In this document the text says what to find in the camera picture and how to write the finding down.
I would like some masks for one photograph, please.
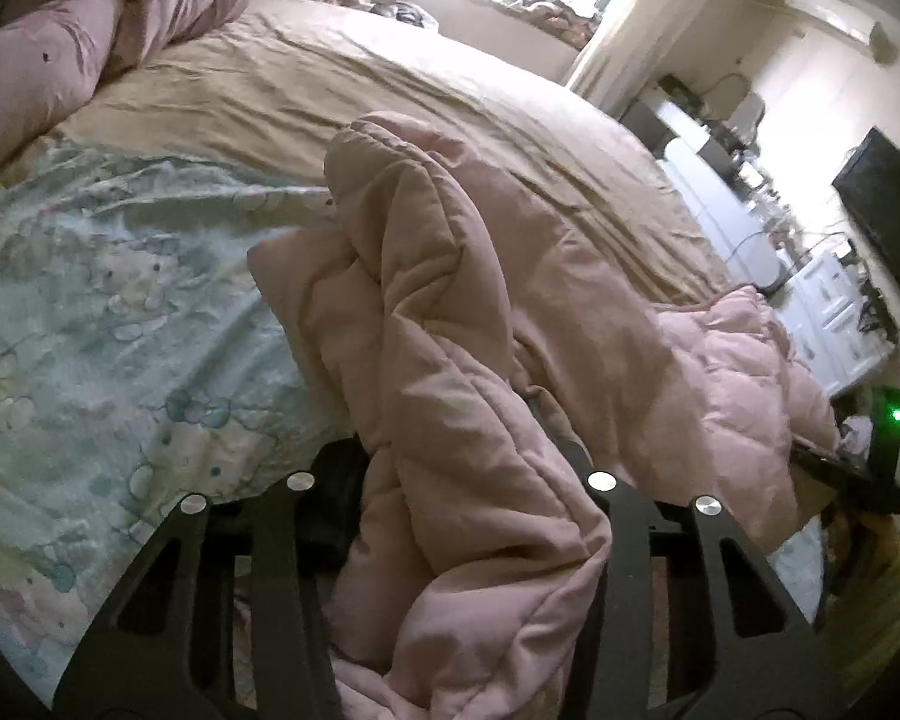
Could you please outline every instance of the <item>pink quilt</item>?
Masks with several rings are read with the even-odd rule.
[[[770,550],[802,523],[823,392],[755,290],[655,311],[551,206],[396,114],[338,134],[341,230],[250,252],[314,391],[372,456],[326,613],[351,720],[554,716],[610,525],[530,414],[646,495],[720,497]]]
[[[250,0],[9,0],[0,28],[0,165],[86,104],[101,77],[237,18]]]

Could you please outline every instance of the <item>bed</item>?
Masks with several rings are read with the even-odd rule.
[[[408,25],[254,0],[99,90],[0,172],[0,650],[44,703],[185,491],[259,493],[346,435],[308,394],[245,254],[333,224],[324,152],[379,109],[472,143],[646,298],[727,286],[626,129]],[[822,560],[813,523],[778,554],[808,616]]]

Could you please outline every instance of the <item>pink pillow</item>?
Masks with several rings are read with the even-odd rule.
[[[124,0],[54,0],[0,28],[0,165],[93,97]]]

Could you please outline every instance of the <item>beige bed sheet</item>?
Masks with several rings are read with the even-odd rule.
[[[647,298],[697,302],[727,286],[663,172],[613,119],[471,47],[328,4],[254,0],[235,22],[98,90],[55,135],[322,183],[333,136],[374,110],[466,138],[616,258]]]

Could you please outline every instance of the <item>flat screen tv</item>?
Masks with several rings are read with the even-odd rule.
[[[900,149],[874,127],[833,187],[900,286]]]

